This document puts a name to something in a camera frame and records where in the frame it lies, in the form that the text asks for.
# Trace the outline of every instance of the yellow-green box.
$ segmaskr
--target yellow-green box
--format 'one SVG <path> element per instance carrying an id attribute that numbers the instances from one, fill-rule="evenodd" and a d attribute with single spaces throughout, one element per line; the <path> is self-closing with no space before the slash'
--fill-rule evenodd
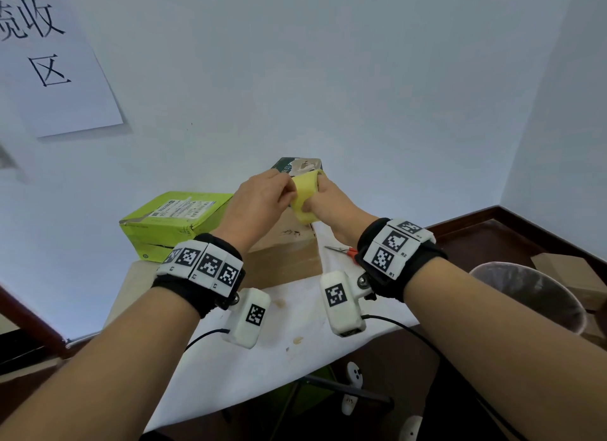
<path id="1" fill-rule="evenodd" d="M 162 262 L 177 243 L 216 229 L 232 193 L 166 192 L 120 220 L 142 260 Z"/>

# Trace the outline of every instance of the white label tag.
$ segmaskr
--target white label tag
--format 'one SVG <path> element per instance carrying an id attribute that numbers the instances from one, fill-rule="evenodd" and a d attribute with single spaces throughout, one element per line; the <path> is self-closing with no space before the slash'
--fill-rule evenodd
<path id="1" fill-rule="evenodd" d="M 163 206 L 152 211 L 149 217 L 197 219 L 214 204 L 214 201 L 169 200 Z"/>

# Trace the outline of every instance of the gray plastic bag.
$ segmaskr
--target gray plastic bag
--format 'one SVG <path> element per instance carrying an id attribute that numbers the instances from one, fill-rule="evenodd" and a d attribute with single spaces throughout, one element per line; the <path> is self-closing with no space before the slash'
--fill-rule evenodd
<path id="1" fill-rule="evenodd" d="M 581 334 L 586 328 L 586 311 L 565 286 L 535 269 L 508 262 L 488 262 L 473 268 L 470 275 L 512 299 Z"/>

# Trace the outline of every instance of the paper sign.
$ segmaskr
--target paper sign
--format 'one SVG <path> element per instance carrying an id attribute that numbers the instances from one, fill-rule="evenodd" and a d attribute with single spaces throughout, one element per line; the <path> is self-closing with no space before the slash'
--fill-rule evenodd
<path id="1" fill-rule="evenodd" d="M 0 0 L 0 79 L 38 138 L 123 123 L 67 0 Z"/>

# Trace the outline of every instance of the white tablecloth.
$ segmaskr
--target white tablecloth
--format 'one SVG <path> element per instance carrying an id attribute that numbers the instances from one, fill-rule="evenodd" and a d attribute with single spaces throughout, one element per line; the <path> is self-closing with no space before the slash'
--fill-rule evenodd
<path id="1" fill-rule="evenodd" d="M 329 227 L 314 224 L 323 272 L 345 270 L 354 282 L 362 273 L 344 254 L 324 245 L 343 246 Z M 212 334 L 183 354 L 147 431 L 213 413 L 288 384 L 365 345 L 372 338 L 398 329 L 381 320 L 367 320 L 360 334 L 341 338 L 331 332 L 322 304 L 319 276 L 265 290 L 272 298 L 259 341 L 253 349 L 223 341 Z M 363 314 L 418 324 L 411 311 L 394 299 L 360 300 Z M 223 328 L 230 312 L 214 309 L 201 320 L 192 339 Z"/>

